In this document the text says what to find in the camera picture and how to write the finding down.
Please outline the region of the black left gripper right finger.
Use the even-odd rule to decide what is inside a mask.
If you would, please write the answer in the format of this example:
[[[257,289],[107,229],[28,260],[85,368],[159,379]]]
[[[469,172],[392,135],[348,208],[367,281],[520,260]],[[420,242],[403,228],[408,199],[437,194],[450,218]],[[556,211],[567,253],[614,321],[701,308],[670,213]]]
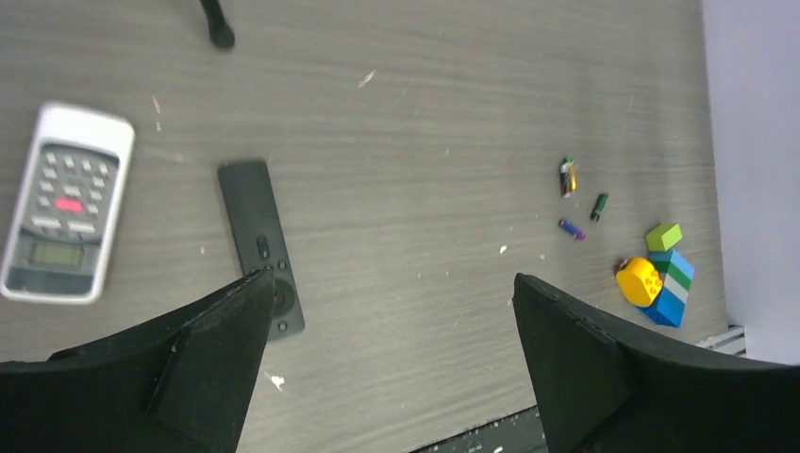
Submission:
[[[519,274],[512,305],[553,452],[795,452],[799,370],[686,344]]]

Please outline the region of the blue purple battery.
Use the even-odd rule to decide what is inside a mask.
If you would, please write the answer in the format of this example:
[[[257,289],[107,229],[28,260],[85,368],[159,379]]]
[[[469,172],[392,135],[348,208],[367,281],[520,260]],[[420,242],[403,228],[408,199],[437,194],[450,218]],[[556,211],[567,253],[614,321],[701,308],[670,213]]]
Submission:
[[[565,218],[561,218],[558,221],[558,227],[578,241],[584,241],[586,239],[586,233],[580,227]]]

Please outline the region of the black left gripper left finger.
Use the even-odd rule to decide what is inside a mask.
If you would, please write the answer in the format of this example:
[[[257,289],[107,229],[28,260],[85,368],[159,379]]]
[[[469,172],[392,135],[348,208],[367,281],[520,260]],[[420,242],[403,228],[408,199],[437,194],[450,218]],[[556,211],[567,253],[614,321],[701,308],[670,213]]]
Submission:
[[[235,451],[274,302],[259,271],[45,361],[4,362],[2,450]]]

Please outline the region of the green black battery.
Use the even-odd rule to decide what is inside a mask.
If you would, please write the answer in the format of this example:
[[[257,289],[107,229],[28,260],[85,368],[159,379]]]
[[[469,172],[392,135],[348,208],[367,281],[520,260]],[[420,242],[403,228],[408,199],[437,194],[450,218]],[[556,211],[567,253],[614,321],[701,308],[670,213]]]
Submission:
[[[595,200],[595,203],[594,203],[594,205],[592,207],[591,214],[590,214],[590,219],[593,222],[598,222],[600,220],[601,215],[602,215],[602,213],[603,213],[603,211],[605,209],[605,206],[606,206],[606,204],[608,202],[608,197],[609,197],[608,193],[599,193],[598,194],[598,196],[597,196],[597,198]]]

